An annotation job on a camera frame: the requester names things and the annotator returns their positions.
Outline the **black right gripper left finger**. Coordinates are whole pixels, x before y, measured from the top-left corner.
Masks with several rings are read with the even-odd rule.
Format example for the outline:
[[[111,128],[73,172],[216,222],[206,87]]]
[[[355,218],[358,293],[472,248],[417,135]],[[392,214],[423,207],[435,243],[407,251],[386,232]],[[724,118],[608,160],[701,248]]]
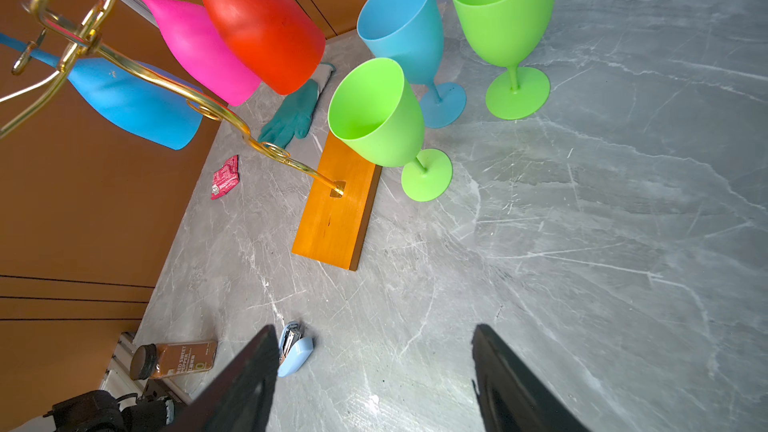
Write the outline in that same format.
[[[264,326],[166,431],[264,431],[279,366],[275,327]]]

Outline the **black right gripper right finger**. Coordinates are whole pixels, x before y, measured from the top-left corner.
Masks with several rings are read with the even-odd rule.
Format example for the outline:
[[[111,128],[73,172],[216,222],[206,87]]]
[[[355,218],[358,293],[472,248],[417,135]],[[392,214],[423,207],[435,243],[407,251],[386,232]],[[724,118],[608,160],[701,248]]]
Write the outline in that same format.
[[[487,431],[588,431],[489,325],[476,326],[472,356]]]

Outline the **green wine glass front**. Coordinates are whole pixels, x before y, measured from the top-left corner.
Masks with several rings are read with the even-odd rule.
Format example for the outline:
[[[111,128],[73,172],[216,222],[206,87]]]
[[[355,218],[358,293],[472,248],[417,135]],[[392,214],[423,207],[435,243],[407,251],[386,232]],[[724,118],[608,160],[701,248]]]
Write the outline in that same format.
[[[342,80],[330,102],[328,125],[364,159],[400,168],[402,188],[414,201],[438,198],[452,181],[448,155],[424,147],[421,106],[403,69],[390,58],[370,59]]]

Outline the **green wine glass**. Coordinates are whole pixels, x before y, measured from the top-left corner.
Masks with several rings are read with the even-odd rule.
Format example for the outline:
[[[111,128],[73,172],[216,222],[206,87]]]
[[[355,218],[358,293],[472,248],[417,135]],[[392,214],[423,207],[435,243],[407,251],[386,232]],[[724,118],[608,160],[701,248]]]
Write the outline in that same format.
[[[424,147],[421,106],[403,69],[390,58],[370,59],[342,80],[330,102],[328,125],[364,159],[400,168],[402,188],[414,201],[438,198],[452,181],[448,155]]]
[[[555,0],[452,0],[468,44],[484,61],[506,71],[488,87],[492,115],[518,120],[547,101],[550,81],[535,68],[522,67],[542,39]]]

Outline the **red wine glass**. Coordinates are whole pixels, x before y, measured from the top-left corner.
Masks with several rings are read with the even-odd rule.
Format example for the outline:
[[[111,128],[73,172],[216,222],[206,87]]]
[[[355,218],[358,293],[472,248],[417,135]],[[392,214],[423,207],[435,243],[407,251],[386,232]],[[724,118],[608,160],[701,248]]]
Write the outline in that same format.
[[[289,95],[321,62],[322,30],[294,0],[202,0],[228,48],[272,90]]]

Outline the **light blue wine glass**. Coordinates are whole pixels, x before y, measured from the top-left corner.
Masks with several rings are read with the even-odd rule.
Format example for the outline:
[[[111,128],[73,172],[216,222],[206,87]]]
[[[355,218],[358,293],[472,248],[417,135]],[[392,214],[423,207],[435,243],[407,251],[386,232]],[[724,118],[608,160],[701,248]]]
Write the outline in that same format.
[[[395,60],[409,83],[427,87],[420,99],[426,127],[443,128],[459,118],[465,90],[453,82],[435,83],[444,53],[437,0],[367,0],[357,33],[374,56]]]

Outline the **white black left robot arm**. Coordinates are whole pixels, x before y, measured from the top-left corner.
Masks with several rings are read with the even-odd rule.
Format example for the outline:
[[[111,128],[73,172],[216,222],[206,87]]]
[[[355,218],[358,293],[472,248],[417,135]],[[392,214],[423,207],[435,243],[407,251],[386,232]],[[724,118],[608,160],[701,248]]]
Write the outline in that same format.
[[[168,396],[118,398],[108,391],[93,390],[59,402],[44,414],[52,417],[56,431],[161,431],[176,417],[176,402]]]

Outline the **orange wooden rack base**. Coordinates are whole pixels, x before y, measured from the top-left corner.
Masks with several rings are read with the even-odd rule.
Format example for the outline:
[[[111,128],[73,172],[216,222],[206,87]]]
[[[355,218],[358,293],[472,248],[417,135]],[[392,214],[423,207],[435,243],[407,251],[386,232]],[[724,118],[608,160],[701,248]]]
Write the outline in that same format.
[[[299,223],[292,252],[328,265],[358,268],[382,172],[330,133],[319,172],[340,181],[342,195],[315,182]]]

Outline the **magenta wine glass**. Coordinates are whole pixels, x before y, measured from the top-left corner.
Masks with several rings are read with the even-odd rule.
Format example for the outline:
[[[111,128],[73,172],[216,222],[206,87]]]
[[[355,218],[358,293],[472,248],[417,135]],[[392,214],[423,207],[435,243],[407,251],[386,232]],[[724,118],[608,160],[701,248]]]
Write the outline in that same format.
[[[240,106],[262,80],[227,47],[206,9],[178,0],[142,0],[169,50],[198,82],[227,104]]]

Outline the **light blue stapler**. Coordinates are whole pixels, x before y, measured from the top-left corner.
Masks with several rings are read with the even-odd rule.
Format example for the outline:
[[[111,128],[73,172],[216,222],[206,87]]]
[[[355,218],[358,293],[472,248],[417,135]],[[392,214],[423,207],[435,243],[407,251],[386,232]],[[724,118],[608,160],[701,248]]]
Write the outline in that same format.
[[[313,338],[305,335],[300,322],[289,322],[282,331],[279,350],[277,374],[284,378],[297,372],[307,361],[314,350]]]

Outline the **brown jar black lid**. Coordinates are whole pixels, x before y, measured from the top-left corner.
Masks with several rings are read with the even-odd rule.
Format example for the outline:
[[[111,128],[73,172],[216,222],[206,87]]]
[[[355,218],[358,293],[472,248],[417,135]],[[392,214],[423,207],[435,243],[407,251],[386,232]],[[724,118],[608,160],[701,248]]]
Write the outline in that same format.
[[[215,340],[142,345],[133,354],[129,376],[145,380],[206,372],[213,368],[217,349]]]

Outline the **pink snack packet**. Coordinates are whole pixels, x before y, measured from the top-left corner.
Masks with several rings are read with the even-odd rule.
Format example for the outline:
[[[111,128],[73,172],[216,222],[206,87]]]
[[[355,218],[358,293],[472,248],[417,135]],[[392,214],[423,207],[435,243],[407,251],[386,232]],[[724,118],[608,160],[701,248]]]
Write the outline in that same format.
[[[239,156],[230,157],[213,175],[211,199],[228,194],[240,182]]]

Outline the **teal rubber glove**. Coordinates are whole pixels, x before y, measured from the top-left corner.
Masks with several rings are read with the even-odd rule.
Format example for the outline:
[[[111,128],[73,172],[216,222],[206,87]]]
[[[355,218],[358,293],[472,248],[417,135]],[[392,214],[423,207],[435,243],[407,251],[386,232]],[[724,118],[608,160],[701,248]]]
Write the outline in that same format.
[[[285,149],[293,138],[305,138],[318,99],[335,70],[332,64],[321,62],[301,88],[284,98],[273,118],[262,128],[258,141]]]

